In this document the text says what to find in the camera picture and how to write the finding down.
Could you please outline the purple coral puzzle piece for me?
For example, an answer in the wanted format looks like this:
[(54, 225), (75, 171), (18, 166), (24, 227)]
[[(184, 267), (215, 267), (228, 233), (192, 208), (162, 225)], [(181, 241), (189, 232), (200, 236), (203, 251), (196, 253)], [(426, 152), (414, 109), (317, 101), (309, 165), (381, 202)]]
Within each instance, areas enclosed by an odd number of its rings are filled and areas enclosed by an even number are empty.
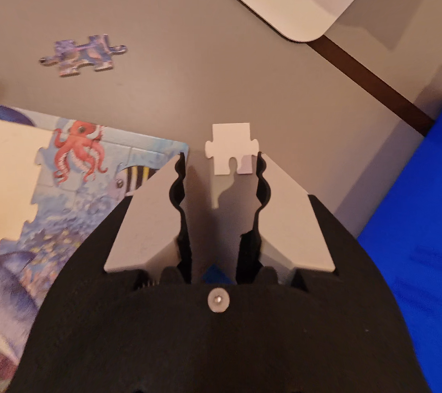
[(76, 44), (74, 40), (56, 41), (54, 54), (41, 57), (38, 62), (42, 66), (58, 66), (60, 77), (71, 77), (80, 74), (80, 68), (93, 67), (95, 72), (113, 69), (114, 55), (122, 55), (128, 51), (127, 46), (110, 46), (107, 34), (93, 35), (85, 44)]

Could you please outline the blue plastic bin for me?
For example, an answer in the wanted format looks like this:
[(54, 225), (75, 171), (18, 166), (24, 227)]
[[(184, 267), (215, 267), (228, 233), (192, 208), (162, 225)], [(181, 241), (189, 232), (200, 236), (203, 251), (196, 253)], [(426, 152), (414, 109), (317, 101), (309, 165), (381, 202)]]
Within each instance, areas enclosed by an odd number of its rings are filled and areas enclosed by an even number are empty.
[(393, 292), (432, 392), (442, 391), (442, 119), (358, 237)]

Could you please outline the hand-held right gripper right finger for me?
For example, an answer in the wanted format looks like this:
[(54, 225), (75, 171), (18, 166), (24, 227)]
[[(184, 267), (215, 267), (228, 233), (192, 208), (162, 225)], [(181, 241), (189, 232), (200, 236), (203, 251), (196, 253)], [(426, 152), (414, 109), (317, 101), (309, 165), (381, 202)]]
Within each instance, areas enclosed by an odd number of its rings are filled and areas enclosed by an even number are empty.
[(260, 205), (252, 229), (241, 235), (236, 282), (252, 283), (262, 267), (273, 268), (280, 284), (290, 284), (298, 269), (334, 272), (309, 193), (262, 152), (256, 176)]

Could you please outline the sea animals jigsaw puzzle board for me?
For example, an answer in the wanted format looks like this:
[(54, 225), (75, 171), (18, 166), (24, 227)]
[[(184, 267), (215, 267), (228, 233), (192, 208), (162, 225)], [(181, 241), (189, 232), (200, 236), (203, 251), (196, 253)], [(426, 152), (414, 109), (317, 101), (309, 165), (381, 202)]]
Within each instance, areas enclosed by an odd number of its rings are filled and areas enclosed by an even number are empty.
[(185, 142), (1, 105), (1, 120), (48, 131), (33, 149), (40, 167), (17, 239), (1, 236), (1, 392), (17, 370), (36, 315), (61, 269), (122, 201), (179, 153)]

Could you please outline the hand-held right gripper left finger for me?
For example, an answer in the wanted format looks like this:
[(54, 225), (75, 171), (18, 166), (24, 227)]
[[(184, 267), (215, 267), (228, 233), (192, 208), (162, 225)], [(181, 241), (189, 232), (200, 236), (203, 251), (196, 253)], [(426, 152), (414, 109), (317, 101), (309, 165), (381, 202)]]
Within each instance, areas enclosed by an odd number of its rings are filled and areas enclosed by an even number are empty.
[(188, 284), (192, 280), (192, 252), (186, 216), (186, 157), (175, 155), (132, 196), (104, 264), (106, 273), (147, 272), (159, 281), (163, 270), (176, 267)]

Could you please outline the white puzzle piece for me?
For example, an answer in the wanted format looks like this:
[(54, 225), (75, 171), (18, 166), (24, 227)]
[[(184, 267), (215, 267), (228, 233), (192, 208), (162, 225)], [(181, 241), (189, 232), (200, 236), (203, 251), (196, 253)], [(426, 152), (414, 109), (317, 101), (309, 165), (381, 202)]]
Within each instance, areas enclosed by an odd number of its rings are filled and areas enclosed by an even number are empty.
[(251, 139), (250, 124), (213, 124), (213, 140), (205, 143), (206, 158), (213, 158), (213, 174), (229, 175), (231, 158), (236, 160), (236, 173), (252, 174), (252, 157), (259, 152), (259, 142)]

